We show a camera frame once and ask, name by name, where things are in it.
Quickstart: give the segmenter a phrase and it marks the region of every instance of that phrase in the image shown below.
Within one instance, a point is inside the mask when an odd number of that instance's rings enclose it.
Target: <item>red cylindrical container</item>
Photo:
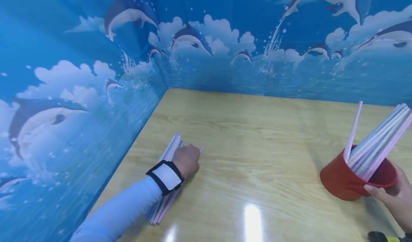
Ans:
[[[369,196],[363,188],[365,184],[377,188],[388,188],[398,181],[396,169],[385,159],[367,182],[358,177],[343,158],[344,150],[320,171],[320,180],[325,188],[334,196],[345,201],[354,201],[361,196]]]

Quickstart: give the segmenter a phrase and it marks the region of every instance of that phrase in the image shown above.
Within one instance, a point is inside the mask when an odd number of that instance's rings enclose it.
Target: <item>child's hand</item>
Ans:
[[[199,168],[197,161],[200,157],[200,150],[192,144],[187,147],[177,148],[173,163],[181,172],[182,177],[196,171]]]
[[[365,190],[385,204],[405,233],[412,233],[412,186],[405,172],[395,164],[393,166],[398,173],[396,185],[386,191],[365,185]]]

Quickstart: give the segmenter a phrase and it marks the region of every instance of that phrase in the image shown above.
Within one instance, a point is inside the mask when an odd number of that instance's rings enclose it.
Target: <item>wrist strap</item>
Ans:
[[[160,190],[162,190],[163,196],[179,189],[185,180],[176,165],[165,160],[160,161],[152,169],[149,169],[146,175],[154,179]]]

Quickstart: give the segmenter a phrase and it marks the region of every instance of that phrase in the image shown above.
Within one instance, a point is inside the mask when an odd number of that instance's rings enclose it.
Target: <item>wooden table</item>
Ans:
[[[200,170],[160,226],[143,218],[122,242],[366,241],[369,231],[399,234],[372,198],[330,195],[319,171],[343,148],[356,104],[169,90],[127,153],[95,208],[142,179],[174,134],[204,146]],[[359,142],[392,111],[365,105]],[[411,173],[412,132],[390,159]]]

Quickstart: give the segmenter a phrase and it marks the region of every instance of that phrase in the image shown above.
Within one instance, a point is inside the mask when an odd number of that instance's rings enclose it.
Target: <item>fingernail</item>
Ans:
[[[373,187],[371,185],[368,185],[368,184],[365,184],[363,186],[363,188],[365,188],[365,190],[368,191],[368,192],[372,191],[372,189],[373,189]]]

